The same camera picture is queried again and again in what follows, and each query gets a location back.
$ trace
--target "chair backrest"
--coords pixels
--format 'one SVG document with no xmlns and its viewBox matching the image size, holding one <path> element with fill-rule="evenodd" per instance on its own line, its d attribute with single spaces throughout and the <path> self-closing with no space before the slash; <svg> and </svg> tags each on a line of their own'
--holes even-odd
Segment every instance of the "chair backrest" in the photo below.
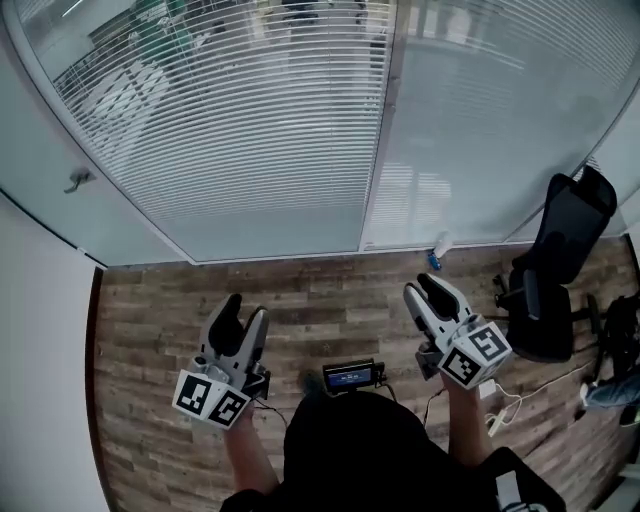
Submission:
<svg viewBox="0 0 640 512">
<path fill-rule="evenodd" d="M 602 174 L 585 166 L 580 180 L 556 174 L 549 182 L 536 241 L 516 269 L 533 269 L 558 284 L 580 273 L 591 249 L 616 211 L 616 192 Z"/>
</svg>

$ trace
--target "power strip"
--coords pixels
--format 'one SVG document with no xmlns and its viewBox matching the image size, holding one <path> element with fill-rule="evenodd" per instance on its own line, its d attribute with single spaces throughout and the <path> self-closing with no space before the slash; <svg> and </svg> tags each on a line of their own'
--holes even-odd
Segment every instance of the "power strip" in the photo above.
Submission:
<svg viewBox="0 0 640 512">
<path fill-rule="evenodd" d="M 493 379 L 485 380 L 478 386 L 478 393 L 480 393 L 480 400 L 484 400 L 488 396 L 493 395 L 496 392 L 496 381 Z"/>
<path fill-rule="evenodd" d="M 500 428 L 500 425 L 502 425 L 502 420 L 504 420 L 504 417 L 506 415 L 507 415 L 507 410 L 506 409 L 500 409 L 500 412 L 493 419 L 493 423 L 491 424 L 491 428 L 489 429 L 489 437 L 493 437 L 494 435 L 496 435 L 496 432 Z"/>
</svg>

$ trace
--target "white door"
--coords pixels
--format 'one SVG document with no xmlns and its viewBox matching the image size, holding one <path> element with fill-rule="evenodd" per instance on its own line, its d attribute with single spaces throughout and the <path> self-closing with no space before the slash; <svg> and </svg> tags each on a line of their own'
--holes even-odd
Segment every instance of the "white door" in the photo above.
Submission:
<svg viewBox="0 0 640 512">
<path fill-rule="evenodd" d="M 182 259 L 98 180 L 65 194 L 80 158 L 54 132 L 0 48 L 0 189 L 105 265 Z"/>
</svg>

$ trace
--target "black shirt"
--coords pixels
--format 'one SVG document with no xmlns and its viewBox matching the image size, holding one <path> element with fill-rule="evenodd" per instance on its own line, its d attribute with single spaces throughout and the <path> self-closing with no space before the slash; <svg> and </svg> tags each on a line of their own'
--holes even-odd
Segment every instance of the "black shirt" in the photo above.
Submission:
<svg viewBox="0 0 640 512">
<path fill-rule="evenodd" d="M 373 393 L 322 395 L 306 397 L 287 429 L 284 482 L 270 496 L 238 493 L 222 512 L 495 510 L 479 485 L 407 408 Z"/>
</svg>

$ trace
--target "small display screen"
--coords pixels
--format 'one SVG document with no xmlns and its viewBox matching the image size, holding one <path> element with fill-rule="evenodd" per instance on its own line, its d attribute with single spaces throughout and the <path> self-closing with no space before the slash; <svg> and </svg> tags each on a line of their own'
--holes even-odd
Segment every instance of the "small display screen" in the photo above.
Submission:
<svg viewBox="0 0 640 512">
<path fill-rule="evenodd" d="M 329 374 L 329 386 L 334 388 L 362 384 L 363 382 L 371 382 L 371 368 Z"/>
</svg>

